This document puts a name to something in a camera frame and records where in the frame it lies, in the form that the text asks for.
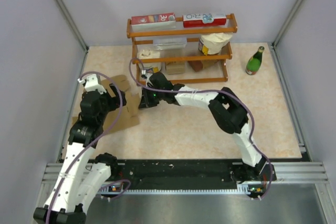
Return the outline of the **brown cardboard box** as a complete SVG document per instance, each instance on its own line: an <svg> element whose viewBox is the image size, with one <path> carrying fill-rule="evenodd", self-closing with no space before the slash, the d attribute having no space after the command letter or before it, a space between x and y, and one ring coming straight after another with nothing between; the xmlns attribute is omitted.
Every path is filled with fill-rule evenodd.
<svg viewBox="0 0 336 224"><path fill-rule="evenodd" d="M140 96L131 93L131 86L125 75L118 75L110 79L100 80L106 91L114 97L109 84L114 84L120 91L125 92L127 104L123 107L115 108L107 114L107 117L102 126L84 125L80 116L72 118L70 134L78 136L89 136L93 134L101 134L103 131L108 131L109 134L117 131L122 131L127 128L139 124L138 105L140 104Z"/></svg>

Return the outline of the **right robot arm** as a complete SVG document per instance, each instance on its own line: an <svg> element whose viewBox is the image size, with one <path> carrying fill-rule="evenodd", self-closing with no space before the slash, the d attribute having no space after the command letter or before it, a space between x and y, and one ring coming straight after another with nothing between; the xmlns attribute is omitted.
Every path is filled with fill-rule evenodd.
<svg viewBox="0 0 336 224"><path fill-rule="evenodd" d="M160 101L178 106L192 106L209 110L218 127L231 134L241 153L241 164L230 167L233 181L269 182L276 179L274 166L256 146L252 133L254 120L250 111L229 88L202 91L184 84L172 84L161 72L142 71L146 80L142 87L140 108L157 106Z"/></svg>

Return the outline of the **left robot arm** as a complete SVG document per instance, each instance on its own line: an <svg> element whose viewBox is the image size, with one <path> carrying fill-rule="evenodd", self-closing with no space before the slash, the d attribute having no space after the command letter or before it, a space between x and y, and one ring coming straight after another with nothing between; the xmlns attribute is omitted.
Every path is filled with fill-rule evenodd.
<svg viewBox="0 0 336 224"><path fill-rule="evenodd" d="M103 87L85 88L81 111L70 129L66 157L54 188L42 207L37 207L33 219L37 223L85 223L88 208L103 182L119 174L117 159L100 154L93 161L87 177L83 177L90 156L103 137L103 125L109 112L126 105L125 93L111 83L115 96Z"/></svg>

